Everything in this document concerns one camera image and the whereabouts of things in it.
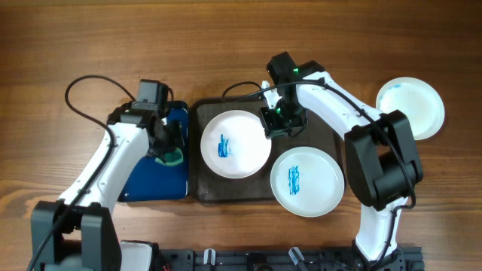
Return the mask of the white plate back stained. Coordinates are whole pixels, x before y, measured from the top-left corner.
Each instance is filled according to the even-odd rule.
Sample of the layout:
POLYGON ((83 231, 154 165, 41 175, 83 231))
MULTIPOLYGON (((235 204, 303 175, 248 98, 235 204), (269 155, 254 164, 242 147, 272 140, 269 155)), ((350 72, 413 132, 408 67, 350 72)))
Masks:
POLYGON ((242 110, 215 116, 200 140, 205 164, 215 174, 231 179, 254 175, 267 162, 271 148, 259 117, 242 110))

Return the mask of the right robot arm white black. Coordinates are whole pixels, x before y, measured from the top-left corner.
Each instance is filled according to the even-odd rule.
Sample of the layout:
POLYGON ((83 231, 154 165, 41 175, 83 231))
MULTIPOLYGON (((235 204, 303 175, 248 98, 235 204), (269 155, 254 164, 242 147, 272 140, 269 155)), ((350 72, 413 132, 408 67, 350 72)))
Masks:
POLYGON ((423 178, 409 120, 400 111, 383 113, 361 102, 315 61, 297 65, 278 55, 267 72, 274 85, 260 88, 267 102, 260 110, 266 137, 297 136, 311 111, 342 138, 349 186, 362 207, 355 249, 367 269, 390 264, 399 216, 416 205, 415 186, 423 178))

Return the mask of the blue water tray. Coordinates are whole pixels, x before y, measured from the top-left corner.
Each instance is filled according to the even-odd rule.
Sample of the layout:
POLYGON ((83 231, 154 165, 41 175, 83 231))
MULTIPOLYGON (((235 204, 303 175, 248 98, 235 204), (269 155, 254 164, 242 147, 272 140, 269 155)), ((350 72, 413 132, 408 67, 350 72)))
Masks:
POLYGON ((169 103, 169 107, 171 112, 167 121, 178 120, 182 125, 184 162, 177 166, 164 166, 156 163, 155 157, 143 157, 127 179, 118 197, 120 202, 184 199, 188 195, 188 104, 174 101, 169 103))

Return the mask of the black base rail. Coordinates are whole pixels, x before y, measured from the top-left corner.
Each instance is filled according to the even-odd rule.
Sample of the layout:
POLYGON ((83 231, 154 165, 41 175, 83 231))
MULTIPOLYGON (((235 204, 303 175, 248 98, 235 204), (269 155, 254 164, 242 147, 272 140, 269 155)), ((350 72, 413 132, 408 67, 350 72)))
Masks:
POLYGON ((153 270, 193 271, 255 271, 255 270, 310 270, 342 271, 366 270, 362 259, 348 247, 304 250, 298 256, 288 251, 193 251, 164 249, 153 270))

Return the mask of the white plate front stained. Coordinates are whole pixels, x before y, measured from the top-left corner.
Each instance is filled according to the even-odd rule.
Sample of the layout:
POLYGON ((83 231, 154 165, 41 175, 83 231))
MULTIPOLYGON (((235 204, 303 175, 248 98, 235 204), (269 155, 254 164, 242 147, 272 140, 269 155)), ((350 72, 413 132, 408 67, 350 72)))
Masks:
POLYGON ((292 148, 273 164, 270 186, 278 203, 307 218, 326 215, 340 203, 345 181, 338 163, 312 147, 292 148))

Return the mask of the green yellow sponge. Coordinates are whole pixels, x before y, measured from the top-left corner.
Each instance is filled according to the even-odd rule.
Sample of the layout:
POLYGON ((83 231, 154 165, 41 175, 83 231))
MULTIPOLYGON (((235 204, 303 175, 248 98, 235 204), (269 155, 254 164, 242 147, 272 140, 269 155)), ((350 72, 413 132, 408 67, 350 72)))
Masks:
POLYGON ((180 148, 165 153, 162 157, 156 157, 155 162, 164 166, 177 166, 184 162, 184 154, 180 148))

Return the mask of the white plate stained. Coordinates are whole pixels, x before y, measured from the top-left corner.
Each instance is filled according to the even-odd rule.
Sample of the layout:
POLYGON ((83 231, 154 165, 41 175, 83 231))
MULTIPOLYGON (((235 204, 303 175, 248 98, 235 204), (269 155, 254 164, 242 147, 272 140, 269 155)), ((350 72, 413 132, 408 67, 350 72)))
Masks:
POLYGON ((259 117, 242 110, 215 116, 200 140, 205 164, 215 174, 231 179, 254 175, 267 162, 271 148, 259 117))
POLYGON ((273 164, 270 186, 278 203, 307 218, 326 215, 340 203, 345 181, 338 163, 312 147, 292 148, 273 164))
POLYGON ((417 78, 400 77, 384 84, 377 94, 376 107, 385 113, 395 110, 404 113, 416 140, 434 136, 445 121, 445 107, 440 95, 417 78))

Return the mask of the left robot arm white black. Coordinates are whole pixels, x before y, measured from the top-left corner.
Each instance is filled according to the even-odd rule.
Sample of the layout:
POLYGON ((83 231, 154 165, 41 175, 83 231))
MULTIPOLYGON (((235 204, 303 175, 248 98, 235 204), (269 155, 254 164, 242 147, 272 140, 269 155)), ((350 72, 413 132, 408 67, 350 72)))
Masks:
POLYGON ((152 270, 157 246, 121 242, 111 212, 132 170, 154 152, 156 130, 162 142, 180 142, 182 126, 149 112, 104 124, 105 141, 78 180, 56 202, 40 201, 31 215, 30 270, 152 270))

